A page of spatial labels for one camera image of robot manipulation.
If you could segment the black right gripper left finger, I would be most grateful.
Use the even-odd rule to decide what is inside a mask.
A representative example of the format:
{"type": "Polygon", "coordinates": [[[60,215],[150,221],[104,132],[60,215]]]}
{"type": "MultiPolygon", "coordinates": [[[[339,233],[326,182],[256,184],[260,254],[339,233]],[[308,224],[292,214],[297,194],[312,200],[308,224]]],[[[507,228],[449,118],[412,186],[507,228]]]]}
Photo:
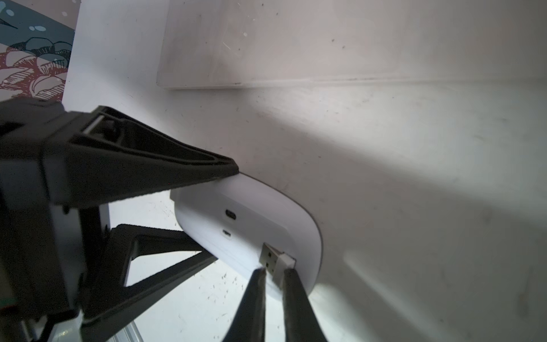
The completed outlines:
{"type": "Polygon", "coordinates": [[[265,340],[266,269],[253,271],[223,342],[265,340]]]}

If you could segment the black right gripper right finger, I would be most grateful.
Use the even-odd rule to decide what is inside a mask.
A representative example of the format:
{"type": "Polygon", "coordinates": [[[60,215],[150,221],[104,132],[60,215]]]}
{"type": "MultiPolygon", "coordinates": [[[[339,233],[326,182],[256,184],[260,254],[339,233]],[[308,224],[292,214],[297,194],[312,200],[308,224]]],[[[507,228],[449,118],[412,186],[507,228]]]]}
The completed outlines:
{"type": "Polygon", "coordinates": [[[313,312],[298,272],[287,269],[283,274],[283,319],[286,341],[323,341],[327,339],[313,312]]]}

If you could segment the white wireless mouse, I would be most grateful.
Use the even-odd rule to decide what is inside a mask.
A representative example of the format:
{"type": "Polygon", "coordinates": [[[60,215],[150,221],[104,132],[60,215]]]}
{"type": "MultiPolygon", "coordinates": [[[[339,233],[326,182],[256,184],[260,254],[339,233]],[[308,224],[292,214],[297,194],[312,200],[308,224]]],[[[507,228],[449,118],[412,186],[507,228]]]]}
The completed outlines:
{"type": "Polygon", "coordinates": [[[295,261],[306,293],[321,269],[323,241],[316,221],[299,203],[243,173],[171,190],[183,231],[250,279],[262,257],[280,252],[295,261]]]}

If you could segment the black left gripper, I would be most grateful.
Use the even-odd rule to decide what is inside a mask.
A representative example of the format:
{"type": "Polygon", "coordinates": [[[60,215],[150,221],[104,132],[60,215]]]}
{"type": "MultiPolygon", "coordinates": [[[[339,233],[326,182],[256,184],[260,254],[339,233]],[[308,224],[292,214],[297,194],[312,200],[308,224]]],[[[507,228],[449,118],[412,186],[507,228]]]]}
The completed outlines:
{"type": "MultiPolygon", "coordinates": [[[[228,178],[232,158],[184,144],[110,107],[1,104],[1,260],[15,322],[76,314],[87,269],[80,209],[228,178]]],[[[108,341],[216,257],[181,229],[111,230],[85,293],[82,341],[108,341]]]]}

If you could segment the silver USB mouse receiver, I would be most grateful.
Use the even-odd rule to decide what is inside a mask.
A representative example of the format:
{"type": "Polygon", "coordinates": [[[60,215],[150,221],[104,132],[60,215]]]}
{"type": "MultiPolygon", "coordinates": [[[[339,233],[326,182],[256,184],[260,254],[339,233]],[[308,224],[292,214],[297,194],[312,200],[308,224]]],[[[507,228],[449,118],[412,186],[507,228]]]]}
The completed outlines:
{"type": "Polygon", "coordinates": [[[296,266],[296,260],[285,252],[263,243],[259,263],[272,276],[272,282],[282,288],[285,271],[296,266]]]}

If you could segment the silver laptop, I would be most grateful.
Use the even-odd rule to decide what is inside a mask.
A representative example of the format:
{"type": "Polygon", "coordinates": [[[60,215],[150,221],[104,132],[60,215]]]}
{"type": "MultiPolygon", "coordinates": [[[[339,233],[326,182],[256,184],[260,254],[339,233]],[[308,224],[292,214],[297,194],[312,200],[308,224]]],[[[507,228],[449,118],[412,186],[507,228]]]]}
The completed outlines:
{"type": "Polygon", "coordinates": [[[545,1],[171,1],[157,83],[545,77],[545,1]]]}

